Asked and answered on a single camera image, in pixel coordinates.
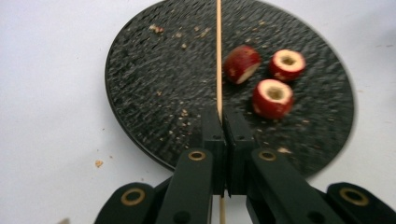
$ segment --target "round slate plate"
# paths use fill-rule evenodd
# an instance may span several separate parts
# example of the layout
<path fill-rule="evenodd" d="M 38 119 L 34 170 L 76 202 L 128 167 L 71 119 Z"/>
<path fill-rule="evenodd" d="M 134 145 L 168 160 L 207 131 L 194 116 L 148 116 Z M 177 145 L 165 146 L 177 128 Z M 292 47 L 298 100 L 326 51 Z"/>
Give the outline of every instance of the round slate plate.
<path fill-rule="evenodd" d="M 352 127 L 345 69 L 320 36 L 278 8 L 223 0 L 222 19 L 223 60 L 242 44 L 263 60 L 245 84 L 224 81 L 223 103 L 243 112 L 262 147 L 281 148 L 301 174 L 312 175 L 342 149 Z M 163 32 L 150 29 L 153 24 Z M 275 121 L 256 116 L 250 97 L 270 77 L 267 65 L 279 49 L 300 51 L 306 70 L 290 83 L 292 111 Z M 156 161 L 174 168 L 181 151 L 197 140 L 202 110 L 216 103 L 215 1 L 164 1 L 132 18 L 108 53 L 106 89 L 124 131 Z"/>

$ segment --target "red food piece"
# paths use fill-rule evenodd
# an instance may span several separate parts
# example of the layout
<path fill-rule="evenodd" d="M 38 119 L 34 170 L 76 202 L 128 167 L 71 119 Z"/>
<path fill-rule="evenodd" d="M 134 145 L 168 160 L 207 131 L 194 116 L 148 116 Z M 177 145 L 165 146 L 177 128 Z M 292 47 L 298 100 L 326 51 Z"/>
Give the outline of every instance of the red food piece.
<path fill-rule="evenodd" d="M 265 79 L 253 91 L 254 112 L 267 119 L 282 119 L 291 111 L 293 92 L 278 80 Z"/>
<path fill-rule="evenodd" d="M 293 81 L 305 69 L 305 59 L 297 51 L 282 49 L 277 51 L 269 65 L 270 73 L 281 81 Z"/>
<path fill-rule="evenodd" d="M 253 75 L 261 62 L 262 58 L 254 48 L 242 45 L 230 52 L 223 69 L 228 80 L 241 84 Z"/>

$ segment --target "white surface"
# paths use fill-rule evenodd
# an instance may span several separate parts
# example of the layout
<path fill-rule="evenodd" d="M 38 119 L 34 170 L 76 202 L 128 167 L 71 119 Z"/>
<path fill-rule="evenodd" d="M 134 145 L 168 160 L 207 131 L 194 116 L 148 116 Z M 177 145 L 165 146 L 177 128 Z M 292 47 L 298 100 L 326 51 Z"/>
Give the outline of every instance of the white surface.
<path fill-rule="evenodd" d="M 2 223 L 93 223 L 118 187 L 135 181 L 155 186 L 171 175 L 123 132 L 104 79 L 118 31 L 156 2 L 0 3 Z M 354 84 L 354 132 L 310 183 L 322 190 L 341 181 L 361 185 L 395 209 L 396 2 L 269 2 L 327 39 Z M 214 209 L 217 223 L 217 201 Z M 251 222 L 244 197 L 227 200 L 227 219 Z"/>

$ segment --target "wooden skewer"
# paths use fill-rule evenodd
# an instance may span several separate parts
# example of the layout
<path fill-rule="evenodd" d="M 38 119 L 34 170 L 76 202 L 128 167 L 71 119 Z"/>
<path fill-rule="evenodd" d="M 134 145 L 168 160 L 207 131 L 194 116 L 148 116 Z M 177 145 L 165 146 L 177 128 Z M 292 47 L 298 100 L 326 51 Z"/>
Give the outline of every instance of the wooden skewer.
<path fill-rule="evenodd" d="M 216 31 L 216 56 L 217 56 L 217 73 L 216 73 L 216 95 L 219 120 L 222 123 L 222 78 L 221 78 L 221 0 L 217 0 L 217 31 Z M 223 197 L 219 197 L 219 223 L 225 224 L 225 202 Z"/>

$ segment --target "black plate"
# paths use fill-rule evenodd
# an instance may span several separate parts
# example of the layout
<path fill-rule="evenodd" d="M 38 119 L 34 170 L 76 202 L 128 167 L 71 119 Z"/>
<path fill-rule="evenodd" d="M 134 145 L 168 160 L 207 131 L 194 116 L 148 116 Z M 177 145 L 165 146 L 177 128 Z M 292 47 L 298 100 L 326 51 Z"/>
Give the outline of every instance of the black plate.
<path fill-rule="evenodd" d="M 278 8 L 223 0 L 222 13 L 223 59 L 242 44 L 263 59 L 245 84 L 223 83 L 224 104 L 244 113 L 262 147 L 287 149 L 291 163 L 312 175 L 342 149 L 352 127 L 345 69 L 319 35 Z M 163 32 L 149 29 L 152 24 Z M 279 49 L 300 51 L 306 70 L 290 83 L 291 113 L 273 121 L 253 113 L 250 97 L 255 85 L 270 77 L 268 61 Z M 124 131 L 156 161 L 174 168 L 201 131 L 202 109 L 216 103 L 216 1 L 163 1 L 132 18 L 108 53 L 106 89 Z"/>

